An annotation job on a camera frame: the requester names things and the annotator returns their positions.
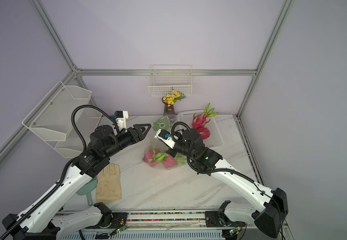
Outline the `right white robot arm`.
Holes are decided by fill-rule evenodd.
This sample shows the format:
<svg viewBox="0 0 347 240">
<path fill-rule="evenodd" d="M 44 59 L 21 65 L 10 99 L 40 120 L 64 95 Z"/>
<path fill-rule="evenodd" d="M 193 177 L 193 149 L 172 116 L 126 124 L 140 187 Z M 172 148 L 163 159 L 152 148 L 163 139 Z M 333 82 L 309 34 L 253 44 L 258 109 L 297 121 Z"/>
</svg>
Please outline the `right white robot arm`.
<svg viewBox="0 0 347 240">
<path fill-rule="evenodd" d="M 268 237 L 283 236 L 288 214 L 285 191 L 261 185 L 235 169 L 222 155 L 206 147 L 200 134 L 183 122 L 175 123 L 170 132 L 162 130 L 156 138 L 168 146 L 169 155 L 184 155 L 189 167 L 198 175 L 220 180 L 250 203 L 247 210 L 239 211 L 226 201 L 220 212 L 224 221 L 253 223 Z"/>
</svg>

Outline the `green-print zip-top bag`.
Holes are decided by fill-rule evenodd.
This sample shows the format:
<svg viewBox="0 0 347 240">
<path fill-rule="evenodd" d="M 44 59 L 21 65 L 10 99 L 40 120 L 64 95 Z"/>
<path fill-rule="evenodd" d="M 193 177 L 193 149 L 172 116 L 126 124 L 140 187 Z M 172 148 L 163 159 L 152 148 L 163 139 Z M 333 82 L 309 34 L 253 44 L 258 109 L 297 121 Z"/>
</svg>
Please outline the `green-print zip-top bag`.
<svg viewBox="0 0 347 240">
<path fill-rule="evenodd" d="M 152 129 L 154 131 L 158 131 L 158 130 L 169 131 L 173 127 L 174 123 L 176 123 L 177 121 L 178 121 L 177 115 L 172 115 L 172 114 L 164 115 L 163 117 L 153 122 Z"/>
<path fill-rule="evenodd" d="M 150 168 L 164 171 L 180 168 L 187 164 L 184 155 L 176 154 L 175 157 L 172 157 L 168 154 L 168 150 L 168 146 L 152 135 L 142 156 L 142 162 Z"/>
</svg>

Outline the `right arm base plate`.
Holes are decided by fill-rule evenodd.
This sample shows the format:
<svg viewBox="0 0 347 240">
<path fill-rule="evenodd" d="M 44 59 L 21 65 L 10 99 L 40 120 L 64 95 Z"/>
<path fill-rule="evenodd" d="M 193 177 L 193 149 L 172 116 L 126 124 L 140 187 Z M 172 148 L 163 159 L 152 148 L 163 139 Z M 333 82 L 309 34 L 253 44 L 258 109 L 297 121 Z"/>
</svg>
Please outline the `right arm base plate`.
<svg viewBox="0 0 347 240">
<path fill-rule="evenodd" d="M 217 211 L 206 211 L 205 224 L 207 227 L 245 227 L 244 222 L 232 222 L 224 213 L 219 214 Z"/>
</svg>

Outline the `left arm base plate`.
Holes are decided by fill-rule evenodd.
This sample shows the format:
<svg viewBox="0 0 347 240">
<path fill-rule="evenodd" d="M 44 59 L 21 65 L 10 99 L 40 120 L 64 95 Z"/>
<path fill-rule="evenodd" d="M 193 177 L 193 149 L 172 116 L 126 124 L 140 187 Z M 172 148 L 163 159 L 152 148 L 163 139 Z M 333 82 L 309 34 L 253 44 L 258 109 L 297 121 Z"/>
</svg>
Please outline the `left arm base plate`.
<svg viewBox="0 0 347 240">
<path fill-rule="evenodd" d="M 98 226 L 102 229 L 118 229 L 127 223 L 128 213 L 114 213 L 103 215 Z"/>
</svg>

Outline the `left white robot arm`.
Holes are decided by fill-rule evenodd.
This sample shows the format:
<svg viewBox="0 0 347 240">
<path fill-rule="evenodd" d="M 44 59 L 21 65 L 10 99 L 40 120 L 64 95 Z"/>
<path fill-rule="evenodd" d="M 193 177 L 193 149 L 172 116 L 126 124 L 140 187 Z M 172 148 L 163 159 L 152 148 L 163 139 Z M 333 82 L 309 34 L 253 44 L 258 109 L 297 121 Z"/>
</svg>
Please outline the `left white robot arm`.
<svg viewBox="0 0 347 240">
<path fill-rule="evenodd" d="M 90 135 L 87 144 L 78 130 L 75 115 L 82 109 L 94 109 L 113 122 L 112 126 L 101 125 Z M 15 240 L 59 240 L 86 227 L 103 224 L 110 220 L 112 211 L 104 203 L 96 203 L 85 211 L 65 217 L 56 213 L 84 185 L 93 180 L 110 163 L 110 158 L 144 140 L 151 124 L 135 124 L 130 128 L 120 127 L 124 115 L 110 116 L 92 105 L 75 108 L 71 115 L 72 127 L 82 141 L 83 151 L 69 160 L 59 180 L 38 200 L 19 214 L 7 215 L 2 224 L 6 231 L 0 236 L 4 240 L 12 236 Z"/>
</svg>

